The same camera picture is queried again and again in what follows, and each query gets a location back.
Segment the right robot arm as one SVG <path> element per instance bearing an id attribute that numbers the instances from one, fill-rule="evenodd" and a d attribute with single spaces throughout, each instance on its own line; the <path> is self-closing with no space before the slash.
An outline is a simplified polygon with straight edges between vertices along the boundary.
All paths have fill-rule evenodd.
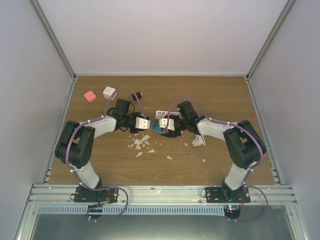
<path id="1" fill-rule="evenodd" d="M 198 136 L 209 136 L 225 142 L 232 165 L 221 183 L 221 196 L 228 203 L 234 202 L 245 192 L 245 183 L 253 168 L 261 164 L 267 149 L 253 125 L 248 120 L 228 122 L 216 120 L 202 110 L 199 116 L 189 98 L 177 105 L 179 114 L 169 111 L 158 120 L 159 127 L 168 138 L 189 131 Z"/>

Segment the blue cube socket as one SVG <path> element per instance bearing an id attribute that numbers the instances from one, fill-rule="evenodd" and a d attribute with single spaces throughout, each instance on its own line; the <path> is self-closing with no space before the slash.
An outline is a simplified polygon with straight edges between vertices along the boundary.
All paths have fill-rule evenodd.
<path id="1" fill-rule="evenodd" d="M 164 128 L 159 127 L 157 123 L 154 125 L 154 133 L 159 135 L 165 135 L 167 131 Z"/>

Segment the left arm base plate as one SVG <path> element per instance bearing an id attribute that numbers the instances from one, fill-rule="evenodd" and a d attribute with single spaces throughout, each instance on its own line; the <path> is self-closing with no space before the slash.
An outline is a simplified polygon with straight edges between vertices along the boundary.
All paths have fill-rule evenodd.
<path id="1" fill-rule="evenodd" d="M 101 203 L 112 204 L 118 201 L 118 189 L 93 191 L 83 186 L 78 186 L 75 193 L 70 195 L 70 200 L 75 203 Z"/>

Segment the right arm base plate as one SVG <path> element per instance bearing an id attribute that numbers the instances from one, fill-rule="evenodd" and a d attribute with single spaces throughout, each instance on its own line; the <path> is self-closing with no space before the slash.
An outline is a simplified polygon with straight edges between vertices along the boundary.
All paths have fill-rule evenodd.
<path id="1" fill-rule="evenodd" d="M 234 204 L 250 203 L 249 190 L 243 187 L 231 190 L 226 186 L 207 186 L 200 191 L 200 195 L 206 199 L 207 203 Z"/>

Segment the white tiger cube socket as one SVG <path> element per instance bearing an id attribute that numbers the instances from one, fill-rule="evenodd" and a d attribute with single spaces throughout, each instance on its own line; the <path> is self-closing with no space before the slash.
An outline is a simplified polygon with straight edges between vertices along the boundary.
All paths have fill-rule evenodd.
<path id="1" fill-rule="evenodd" d="M 111 101 L 113 101 L 115 99 L 115 97 L 117 96 L 116 89 L 113 87 L 110 87 L 110 86 L 107 86 L 103 90 L 102 94 L 105 99 L 111 100 Z"/>

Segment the black power adapter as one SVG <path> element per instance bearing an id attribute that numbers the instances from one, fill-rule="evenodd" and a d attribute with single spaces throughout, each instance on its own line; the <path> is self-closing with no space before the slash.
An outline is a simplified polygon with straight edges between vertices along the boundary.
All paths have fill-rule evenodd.
<path id="1" fill-rule="evenodd" d="M 134 101 L 137 101 L 137 100 L 141 99 L 142 96 L 143 96 L 143 93 L 138 91 L 138 92 L 132 94 L 132 99 Z"/>

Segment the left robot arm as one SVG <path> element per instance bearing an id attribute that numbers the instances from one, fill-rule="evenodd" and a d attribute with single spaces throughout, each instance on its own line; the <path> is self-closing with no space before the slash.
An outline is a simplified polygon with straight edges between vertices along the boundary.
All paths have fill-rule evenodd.
<path id="1" fill-rule="evenodd" d="M 86 197 L 92 202 L 98 202 L 103 197 L 101 178 L 92 167 L 90 158 L 92 156 L 94 140 L 106 133 L 117 130 L 138 133 L 137 122 L 145 116 L 141 112 L 129 113 L 129 100 L 118 99 L 115 107 L 111 107 L 96 119 L 77 122 L 69 120 L 66 122 L 54 155 L 70 168 L 70 171 L 78 178 L 79 184 L 87 188 Z"/>

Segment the small pink plug adapter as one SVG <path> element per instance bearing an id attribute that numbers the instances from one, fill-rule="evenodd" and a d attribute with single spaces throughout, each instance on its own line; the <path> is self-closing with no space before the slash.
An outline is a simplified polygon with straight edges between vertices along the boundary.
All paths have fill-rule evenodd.
<path id="1" fill-rule="evenodd" d="M 96 94 L 91 90 L 86 92 L 83 96 L 89 103 L 93 102 L 97 98 Z"/>

